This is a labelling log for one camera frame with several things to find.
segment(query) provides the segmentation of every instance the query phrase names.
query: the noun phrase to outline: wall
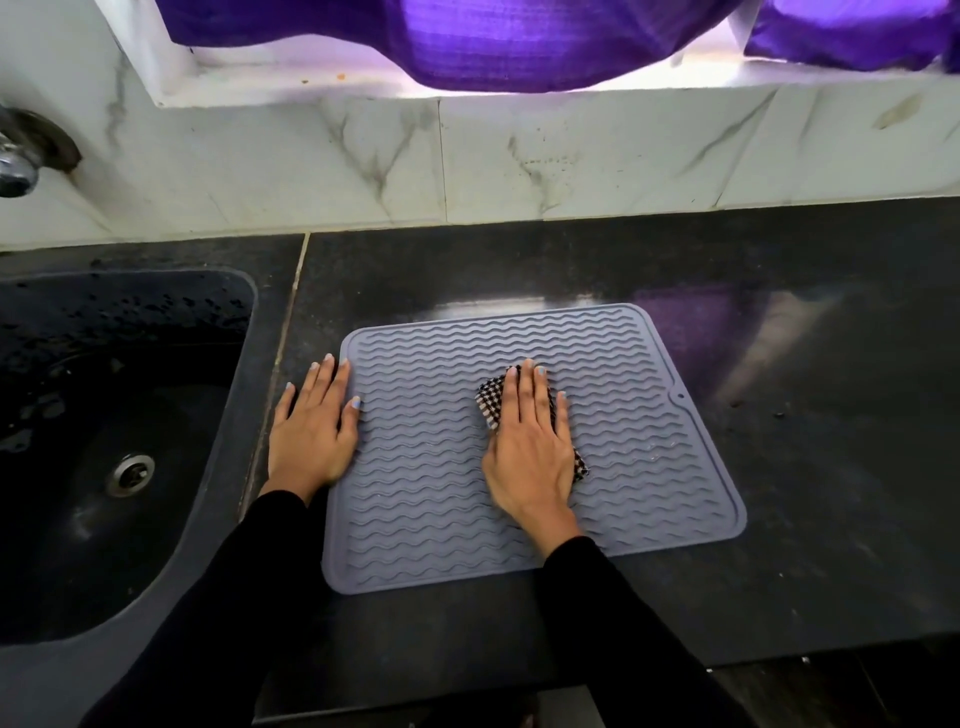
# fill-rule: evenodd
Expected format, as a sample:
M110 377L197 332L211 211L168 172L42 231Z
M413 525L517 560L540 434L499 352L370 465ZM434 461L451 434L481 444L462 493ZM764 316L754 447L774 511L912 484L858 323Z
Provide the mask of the wall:
M0 98L85 155L2 249L960 193L960 78L157 109L94 0L0 4Z

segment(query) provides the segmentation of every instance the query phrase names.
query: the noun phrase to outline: sink drain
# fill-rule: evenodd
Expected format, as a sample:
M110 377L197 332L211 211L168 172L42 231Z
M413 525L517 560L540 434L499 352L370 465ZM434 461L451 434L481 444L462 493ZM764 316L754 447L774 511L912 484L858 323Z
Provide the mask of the sink drain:
M107 495L136 495L147 487L147 483L154 476L155 468L156 463L150 455L127 455L107 476Z

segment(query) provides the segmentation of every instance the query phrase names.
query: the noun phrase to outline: person's right arm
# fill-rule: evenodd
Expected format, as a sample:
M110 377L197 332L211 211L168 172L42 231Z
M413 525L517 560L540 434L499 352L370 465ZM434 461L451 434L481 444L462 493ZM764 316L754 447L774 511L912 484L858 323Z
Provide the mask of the person's right arm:
M508 372L483 467L494 501L545 559L538 600L564 674L587 684L607 728L754 726L581 532L567 505L567 401L561 392L555 430L548 391L546 372L529 359Z

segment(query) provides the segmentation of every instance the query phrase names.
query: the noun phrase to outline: black long-sleeved shirt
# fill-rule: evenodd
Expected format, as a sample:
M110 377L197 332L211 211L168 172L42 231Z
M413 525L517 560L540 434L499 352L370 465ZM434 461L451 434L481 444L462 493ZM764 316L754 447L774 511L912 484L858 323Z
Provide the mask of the black long-sleeved shirt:
M297 496L258 498L82 728L250 725L270 662L309 618L312 532ZM550 555L537 592L562 670L607 728L754 725L589 538Z

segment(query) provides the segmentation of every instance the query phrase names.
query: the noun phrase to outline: person's left hand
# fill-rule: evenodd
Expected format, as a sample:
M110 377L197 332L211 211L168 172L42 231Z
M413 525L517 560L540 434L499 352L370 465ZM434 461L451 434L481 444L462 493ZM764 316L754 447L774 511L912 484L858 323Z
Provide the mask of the person's left hand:
M297 388L287 382L274 413L267 458L268 480L260 495L290 491L307 505L324 485L335 482L350 464L357 445L360 398L343 407L350 363L341 362L333 378L333 356L314 362L290 411Z

